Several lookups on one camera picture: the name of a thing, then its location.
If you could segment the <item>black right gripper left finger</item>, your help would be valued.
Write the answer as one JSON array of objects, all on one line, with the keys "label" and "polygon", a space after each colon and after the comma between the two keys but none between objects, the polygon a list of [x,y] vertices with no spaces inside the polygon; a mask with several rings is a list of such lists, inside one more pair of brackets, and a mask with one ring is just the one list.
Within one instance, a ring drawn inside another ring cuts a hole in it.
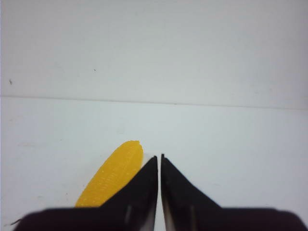
[{"label": "black right gripper left finger", "polygon": [[26,215],[17,231],[152,231],[158,193],[153,156],[120,191],[100,207],[46,209]]}]

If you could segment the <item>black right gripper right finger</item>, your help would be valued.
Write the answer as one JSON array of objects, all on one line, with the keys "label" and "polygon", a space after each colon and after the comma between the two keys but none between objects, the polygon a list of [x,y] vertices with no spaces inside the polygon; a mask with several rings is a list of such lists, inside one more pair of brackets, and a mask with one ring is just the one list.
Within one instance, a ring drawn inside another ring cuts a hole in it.
[{"label": "black right gripper right finger", "polygon": [[168,231],[306,231],[294,213],[221,207],[161,156],[161,197]]}]

